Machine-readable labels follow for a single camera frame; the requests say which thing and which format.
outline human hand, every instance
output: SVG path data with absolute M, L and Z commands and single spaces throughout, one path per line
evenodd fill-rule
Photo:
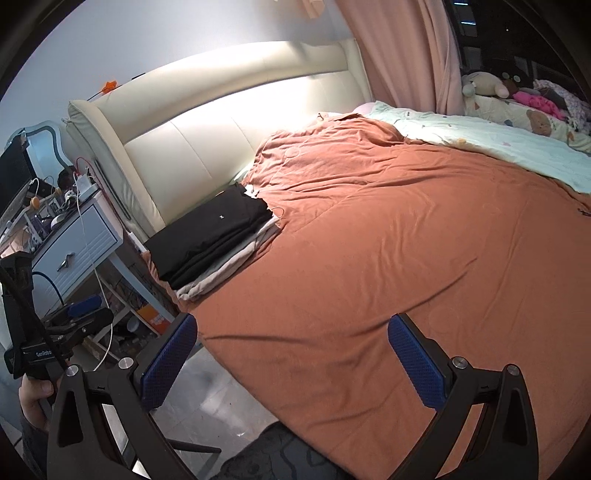
M 31 425 L 44 432 L 49 432 L 50 423 L 39 405 L 39 400 L 52 395 L 53 384 L 49 380 L 37 380 L 29 378 L 26 374 L 23 375 L 21 388 L 18 389 L 22 412 Z

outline cardboard box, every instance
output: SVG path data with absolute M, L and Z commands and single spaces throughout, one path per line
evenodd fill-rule
M 162 335 L 170 325 L 170 322 L 160 315 L 152 305 L 141 307 L 138 310 L 138 315 L 148 322 L 160 335 Z

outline black folded shirt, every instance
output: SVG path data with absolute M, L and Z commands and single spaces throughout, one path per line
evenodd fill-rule
M 145 246 L 161 280 L 178 289 L 271 219 L 262 199 L 236 184 L 160 230 Z

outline blue gripper pad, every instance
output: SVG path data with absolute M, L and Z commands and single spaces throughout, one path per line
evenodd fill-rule
M 197 322 L 187 315 L 142 376 L 141 402 L 146 411 L 162 405 L 196 341 Z
M 399 315 L 390 318 L 388 341 L 423 404 L 440 410 L 446 401 L 443 375 Z
M 103 300 L 98 295 L 93 295 L 92 297 L 88 297 L 86 300 L 79 301 L 74 305 L 71 305 L 68 308 L 68 317 L 70 318 L 78 318 L 83 317 L 87 313 L 94 312 L 95 310 L 100 309 Z

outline pillow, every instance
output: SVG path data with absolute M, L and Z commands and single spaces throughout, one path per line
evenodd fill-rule
M 369 115 L 371 110 L 374 109 L 375 102 L 364 103 L 363 105 L 359 105 L 353 113 L 358 113 L 360 115 Z

